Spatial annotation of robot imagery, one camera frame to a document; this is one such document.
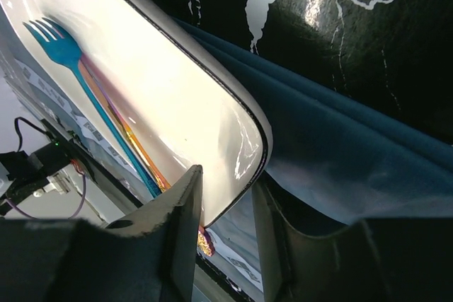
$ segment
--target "blue cloth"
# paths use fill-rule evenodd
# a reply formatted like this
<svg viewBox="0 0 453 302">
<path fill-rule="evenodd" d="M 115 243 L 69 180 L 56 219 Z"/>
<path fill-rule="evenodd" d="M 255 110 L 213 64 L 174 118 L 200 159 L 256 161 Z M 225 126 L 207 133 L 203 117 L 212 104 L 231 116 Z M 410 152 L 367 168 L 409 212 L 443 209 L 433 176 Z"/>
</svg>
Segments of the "blue cloth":
<svg viewBox="0 0 453 302">
<path fill-rule="evenodd" d="M 262 107 L 274 136 L 266 170 L 293 195 L 343 223 L 453 216 L 451 146 L 179 23 Z"/>
</svg>

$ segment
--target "cable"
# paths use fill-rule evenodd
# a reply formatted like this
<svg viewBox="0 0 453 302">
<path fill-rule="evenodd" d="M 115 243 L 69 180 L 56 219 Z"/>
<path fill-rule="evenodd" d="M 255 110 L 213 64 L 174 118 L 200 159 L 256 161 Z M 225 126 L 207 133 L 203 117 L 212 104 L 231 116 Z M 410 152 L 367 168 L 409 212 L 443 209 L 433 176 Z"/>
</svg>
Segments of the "cable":
<svg viewBox="0 0 453 302">
<path fill-rule="evenodd" d="M 86 197 L 86 176 L 83 173 L 81 173 L 77 168 L 76 168 L 76 171 L 77 171 L 77 173 L 82 175 L 82 183 L 83 183 L 82 184 L 82 196 L 81 196 L 80 204 L 77 207 L 77 210 L 69 217 L 70 219 L 73 219 L 74 217 L 76 217 L 79 214 L 79 212 L 82 210 L 82 207 L 84 206 L 84 202 L 85 202 L 85 197 Z M 34 216 L 27 214 L 25 211 L 23 211 L 21 208 L 19 208 L 16 204 L 14 204 L 13 201 L 11 201 L 8 197 L 6 197 L 5 200 L 12 209 L 16 210 L 22 216 L 28 217 L 29 219 L 39 219 L 38 217 L 34 217 Z"/>
<path fill-rule="evenodd" d="M 49 138 L 52 139 L 52 135 L 49 132 L 41 129 L 40 127 L 37 127 L 36 125 L 34 125 L 32 122 L 30 122 L 29 120 L 27 120 L 24 117 L 17 117 L 17 118 L 14 119 L 14 129 L 15 129 L 18 137 L 19 137 L 19 147 L 17 148 L 17 152 L 19 152 L 22 149 L 22 143 L 23 143 L 22 132 L 21 132 L 21 129 L 19 128 L 19 120 L 21 120 L 22 122 L 26 123 L 28 126 L 32 127 L 36 131 L 38 131 L 38 132 L 40 132 L 42 134 L 45 134 L 46 136 L 48 136 Z"/>
</svg>

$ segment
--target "white marble vein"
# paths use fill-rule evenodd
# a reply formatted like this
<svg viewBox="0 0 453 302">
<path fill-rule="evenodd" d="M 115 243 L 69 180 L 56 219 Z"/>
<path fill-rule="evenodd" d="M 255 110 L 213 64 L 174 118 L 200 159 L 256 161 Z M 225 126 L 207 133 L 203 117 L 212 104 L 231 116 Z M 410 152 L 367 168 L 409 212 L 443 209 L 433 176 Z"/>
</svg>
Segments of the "white marble vein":
<svg viewBox="0 0 453 302">
<path fill-rule="evenodd" d="M 194 15 L 195 15 L 193 13 L 193 7 L 195 7 L 195 9 L 197 11 L 197 26 L 200 26 L 200 24 L 201 24 L 201 2 L 200 2 L 200 0 L 189 0 L 187 5 L 189 6 L 189 11 L 190 11 L 190 14 L 192 15 L 192 18 L 194 18 Z"/>
<path fill-rule="evenodd" d="M 387 74 L 387 60 L 385 59 L 385 52 L 384 49 L 381 50 L 382 59 L 384 60 L 384 72 L 385 72 L 385 87 L 389 91 L 391 97 L 394 99 L 396 106 L 398 107 L 398 111 L 401 111 L 401 106 L 399 104 L 398 98 L 395 96 L 395 93 L 390 89 L 389 85 L 389 75 Z"/>
<path fill-rule="evenodd" d="M 248 30 L 253 38 L 250 43 L 250 51 L 258 54 L 256 47 L 259 39 L 263 37 L 263 29 L 268 20 L 269 5 L 275 0 L 247 0 L 246 17 Z"/>
<path fill-rule="evenodd" d="M 341 7 L 341 5 L 340 5 L 340 3 L 338 1 L 339 0 L 335 0 L 335 4 L 336 4 L 337 9 L 338 9 L 338 18 L 340 19 L 341 26 L 342 26 L 342 31 L 343 31 L 342 35 L 341 35 L 340 48 L 338 49 L 338 66 L 340 68 L 341 76 L 343 77 L 343 82 L 344 82 L 344 87 L 345 87 L 346 93 L 349 95 L 348 86 L 347 86 L 347 83 L 346 83 L 346 76 L 345 76 L 345 73 L 343 71 L 343 65 L 342 65 L 342 62 L 341 62 L 341 53 L 343 52 L 343 45 L 344 45 L 344 42 L 345 42 L 345 21 L 344 21 L 344 17 L 343 17 L 343 7 Z M 395 0 L 371 0 L 369 3 L 365 3 L 365 2 L 360 1 L 360 0 L 345 0 L 345 1 L 351 1 L 354 5 L 357 5 L 357 6 L 361 7 L 361 8 L 364 8 L 365 10 L 372 11 L 372 10 L 374 10 L 374 7 L 377 4 L 389 5 L 389 4 L 393 3 Z M 335 29 L 335 32 L 333 33 L 332 41 L 335 38 L 335 35 L 338 32 L 338 30 L 339 29 L 337 27 Z"/>
</svg>

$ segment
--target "black marble surface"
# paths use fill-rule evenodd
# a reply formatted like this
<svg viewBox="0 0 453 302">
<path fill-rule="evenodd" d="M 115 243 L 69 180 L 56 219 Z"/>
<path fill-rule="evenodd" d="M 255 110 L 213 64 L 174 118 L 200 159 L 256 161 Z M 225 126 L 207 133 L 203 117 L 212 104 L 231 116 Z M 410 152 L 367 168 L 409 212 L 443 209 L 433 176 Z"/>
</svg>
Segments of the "black marble surface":
<svg viewBox="0 0 453 302">
<path fill-rule="evenodd" d="M 154 1 L 244 49 L 260 38 L 254 53 L 453 144 L 451 0 Z"/>
</svg>

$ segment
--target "blue fork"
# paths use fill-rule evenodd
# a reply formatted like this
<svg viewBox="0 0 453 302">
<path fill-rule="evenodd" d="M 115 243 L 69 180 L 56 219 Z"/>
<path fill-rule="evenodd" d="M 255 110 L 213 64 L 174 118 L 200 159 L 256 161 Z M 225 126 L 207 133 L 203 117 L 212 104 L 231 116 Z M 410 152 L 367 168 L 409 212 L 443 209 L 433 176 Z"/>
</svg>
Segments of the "blue fork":
<svg viewBox="0 0 453 302">
<path fill-rule="evenodd" d="M 79 61 L 82 56 L 82 51 L 79 45 L 73 39 L 73 37 L 57 23 L 43 18 L 42 21 L 31 21 L 32 25 L 24 23 L 24 26 L 30 31 L 33 37 L 39 42 L 41 47 L 49 58 L 57 64 L 67 67 L 77 78 L 79 84 L 87 94 L 90 101 L 98 111 L 98 114 L 102 117 L 103 121 L 107 124 L 109 130 L 113 133 L 113 136 L 120 144 L 127 157 L 132 162 L 132 165 L 139 173 L 140 178 L 153 197 L 157 197 L 161 190 L 157 184 L 152 180 L 151 176 L 144 169 L 142 164 L 138 161 L 137 157 L 130 150 L 125 140 L 121 137 L 120 133 L 116 129 L 115 125 L 110 120 L 109 116 L 102 108 L 101 104 L 96 99 L 95 95 L 91 92 L 88 84 L 84 81 L 84 78 L 79 71 Z"/>
</svg>

